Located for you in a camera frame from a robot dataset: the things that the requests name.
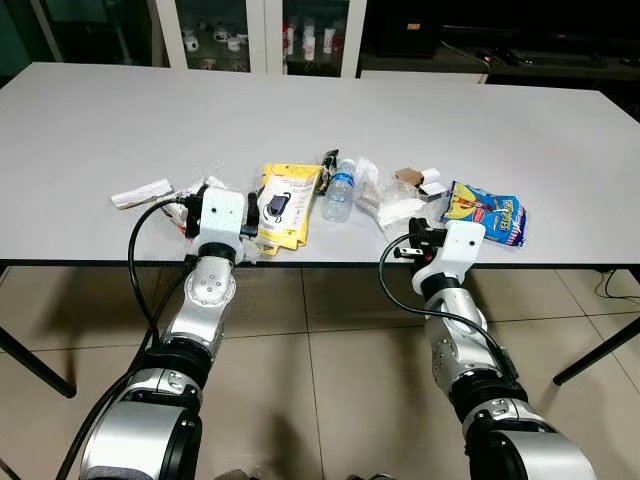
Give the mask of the small white paper scrap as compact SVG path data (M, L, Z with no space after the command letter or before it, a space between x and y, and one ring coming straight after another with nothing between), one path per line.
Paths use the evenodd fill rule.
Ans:
M419 174L422 179L417 188L422 196L430 198L445 195L451 188L451 183L448 180L442 180L442 174L438 169L420 170Z

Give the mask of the dark snack wrapper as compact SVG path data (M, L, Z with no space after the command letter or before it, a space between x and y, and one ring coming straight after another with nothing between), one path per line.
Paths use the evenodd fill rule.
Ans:
M337 164L339 163L339 150L333 148L333 150L326 151L323 155L323 160L320 161L321 173L317 177L316 196L324 196L328 191L329 184L332 183L332 177L337 170Z

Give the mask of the crumpled clear plastic bag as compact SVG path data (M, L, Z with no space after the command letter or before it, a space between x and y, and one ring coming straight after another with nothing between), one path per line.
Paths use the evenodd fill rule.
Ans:
M356 159L355 188L353 188L353 205L362 211L375 215L381 202L380 172L378 165L371 163L366 157Z

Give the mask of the yellow power bank box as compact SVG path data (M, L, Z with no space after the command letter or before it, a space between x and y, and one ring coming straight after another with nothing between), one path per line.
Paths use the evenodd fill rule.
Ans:
M297 250L305 244L308 215L323 166L268 163L262 169L259 191L260 223L256 244L262 255Z

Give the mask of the black table leg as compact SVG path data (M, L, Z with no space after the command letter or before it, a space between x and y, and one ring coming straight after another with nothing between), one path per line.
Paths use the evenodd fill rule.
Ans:
M639 334L640 317L636 317L636 319L632 320L630 324L623 326L620 332L617 332L616 334L613 334L612 337L605 339L598 347L591 349L591 351L585 353L585 356L582 356L579 360L573 361L570 366L566 367L566 369L559 371L558 374L553 376L552 383L557 385L557 387L561 387L561 385L566 384L567 381L576 378L580 372L589 369L589 367L593 366L595 362L602 360L602 358L607 355L612 355L616 349L622 347L623 344L628 342L628 340L637 337Z
M59 396L68 399L76 397L77 389L72 383L47 366L35 353L24 347L17 338L6 332L3 326L0 326L0 349L12 356L24 369L36 375L37 379L44 381L47 387L54 389Z

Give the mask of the black television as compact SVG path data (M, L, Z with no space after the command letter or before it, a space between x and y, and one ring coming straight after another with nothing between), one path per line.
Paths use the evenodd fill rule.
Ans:
M636 82L640 0L367 0L360 70Z

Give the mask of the blue snack bag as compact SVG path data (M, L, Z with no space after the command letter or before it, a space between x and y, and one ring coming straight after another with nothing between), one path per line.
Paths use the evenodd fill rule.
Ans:
M474 221L485 228L484 238L508 246L525 244L527 209L513 195L494 195L486 189L452 180L443 223L452 220Z

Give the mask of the crumpled white tissue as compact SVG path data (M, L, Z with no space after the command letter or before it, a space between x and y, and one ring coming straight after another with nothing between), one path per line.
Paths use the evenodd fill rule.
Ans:
M425 218L426 206L428 202L420 198L402 198L402 200L383 202L376 211L375 220L385 241L394 241L410 232L410 220Z

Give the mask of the white glass door cabinet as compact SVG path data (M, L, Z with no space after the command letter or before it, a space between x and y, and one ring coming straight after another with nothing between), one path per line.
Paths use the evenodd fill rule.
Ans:
M369 0L152 0L170 67L355 78Z

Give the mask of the long white paper slip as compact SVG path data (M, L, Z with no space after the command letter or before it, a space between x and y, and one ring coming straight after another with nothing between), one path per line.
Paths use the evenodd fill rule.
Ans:
M173 195L174 188L168 179L155 180L155 182L147 183L128 191L118 193L110 197L111 204L115 209L125 210L132 209L134 206L148 204L157 200L157 198Z

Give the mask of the clear plastic water bottle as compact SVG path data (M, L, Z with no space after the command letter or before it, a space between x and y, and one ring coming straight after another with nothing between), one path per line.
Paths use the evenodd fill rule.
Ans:
M342 159L335 165L325 189L325 204L321 209L323 219L333 223L344 223L355 206L355 183L357 164L352 159Z

